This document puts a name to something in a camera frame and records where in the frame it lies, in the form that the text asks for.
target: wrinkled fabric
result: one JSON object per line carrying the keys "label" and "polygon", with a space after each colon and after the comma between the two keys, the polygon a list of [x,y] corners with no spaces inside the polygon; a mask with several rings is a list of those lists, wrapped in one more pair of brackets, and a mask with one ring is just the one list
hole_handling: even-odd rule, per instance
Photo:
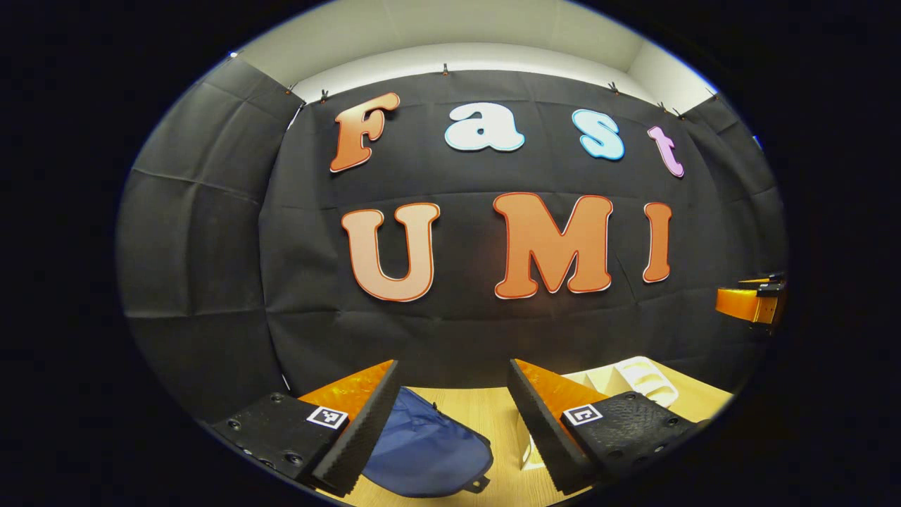
{"label": "wrinkled fabric", "polygon": [[392,493],[428,498],[458,492],[493,462],[477,433],[402,387],[363,475]]}

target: white wall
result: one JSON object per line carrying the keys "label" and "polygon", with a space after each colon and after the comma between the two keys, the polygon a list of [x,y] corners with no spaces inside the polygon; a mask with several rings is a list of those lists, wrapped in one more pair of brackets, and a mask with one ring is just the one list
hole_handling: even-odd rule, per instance
{"label": "white wall", "polygon": [[651,41],[645,41],[638,50],[629,76],[648,90],[650,95],[670,111],[675,107],[680,113],[710,98],[716,88],[697,75],[689,66],[664,51]]}
{"label": "white wall", "polygon": [[652,104],[659,101],[639,80],[595,61],[539,48],[481,42],[431,44],[369,56],[306,78],[295,85],[293,92],[307,102],[313,102],[322,95],[323,88],[333,96],[385,79],[441,72],[443,63],[448,64],[451,72],[519,70],[577,79],[603,87],[613,81],[625,94]]}

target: orange letter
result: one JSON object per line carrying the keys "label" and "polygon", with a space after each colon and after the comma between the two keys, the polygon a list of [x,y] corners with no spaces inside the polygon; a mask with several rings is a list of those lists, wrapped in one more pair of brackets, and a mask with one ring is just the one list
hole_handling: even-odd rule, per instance
{"label": "orange letter", "polygon": [[410,270],[401,279],[388,278],[378,261],[378,228],[385,216],[377,209],[351,211],[341,219],[350,239],[350,267],[366,292],[386,301],[418,300],[432,287],[432,222],[441,211],[431,203],[401,206],[395,220],[406,227]]}
{"label": "orange letter", "polygon": [[648,283],[664,281],[669,276],[669,220],[673,211],[663,203],[651,202],[644,205],[644,215],[651,222],[651,253],[642,278]]}
{"label": "orange letter", "polygon": [[[400,97],[392,92],[368,100],[338,115],[335,118],[339,125],[338,155],[332,161],[331,171],[344,171],[369,160],[369,157],[372,156],[372,149],[363,146],[363,134],[367,134],[370,141],[381,137],[382,130],[385,129],[385,113],[382,113],[380,109],[394,111],[399,105]],[[363,118],[369,111],[372,113],[369,114],[369,118],[364,120]]]}
{"label": "orange letter", "polygon": [[607,198],[583,196],[576,201],[561,234],[542,198],[527,192],[498,196],[495,211],[504,216],[507,225],[507,266],[504,280],[495,286],[495,295],[511,300],[530,298],[538,292],[538,283],[530,276],[530,258],[538,264],[551,294],[560,289],[576,256],[576,273],[567,283],[569,290],[596,292],[610,287],[607,219],[613,209]]}

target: black cloth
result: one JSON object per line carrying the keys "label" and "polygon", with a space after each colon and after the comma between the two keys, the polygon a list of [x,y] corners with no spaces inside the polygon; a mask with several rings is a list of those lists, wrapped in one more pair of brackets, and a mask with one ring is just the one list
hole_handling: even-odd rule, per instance
{"label": "black cloth", "polygon": [[[364,141],[373,149],[370,160],[330,173],[335,116],[388,92],[400,96],[400,106],[387,113],[380,139]],[[449,113],[471,102],[508,107],[525,144],[515,152],[452,149],[443,137]],[[407,385],[488,387],[504,385],[511,357],[568,373],[647,355],[735,388],[762,342],[747,323],[714,311],[716,288],[784,269],[787,248],[765,159],[721,104],[708,101],[680,121],[571,79],[461,71],[391,79],[307,106],[282,143],[259,220],[268,322],[287,379],[310,390],[396,358]],[[594,159],[581,147],[571,121],[580,108],[616,121],[626,150],[621,160]],[[675,144],[681,180],[647,134],[655,125]],[[612,286],[549,294],[542,284],[527,300],[497,298],[506,236],[492,202],[509,191],[540,195],[560,230],[580,196],[610,198]],[[671,275],[647,284],[650,235],[642,208],[653,201],[673,210]],[[341,217],[365,208],[385,215],[380,260],[386,275],[399,278],[407,271],[405,230],[393,215],[414,202],[441,208],[432,224],[432,288],[409,303],[375,299],[353,277]]]}

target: letter f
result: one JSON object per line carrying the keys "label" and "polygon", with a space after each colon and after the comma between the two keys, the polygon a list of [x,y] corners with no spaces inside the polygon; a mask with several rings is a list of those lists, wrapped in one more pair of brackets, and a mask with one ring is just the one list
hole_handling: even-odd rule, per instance
{"label": "letter f", "polygon": [[[372,149],[363,146],[363,134],[368,135],[370,141],[381,137],[385,129],[385,114],[381,109],[394,111],[399,105],[400,97],[391,92],[339,114],[335,118],[335,122],[339,125],[338,154],[329,169],[332,172],[341,172],[369,160]],[[372,113],[366,118],[366,113],[370,111]]]}

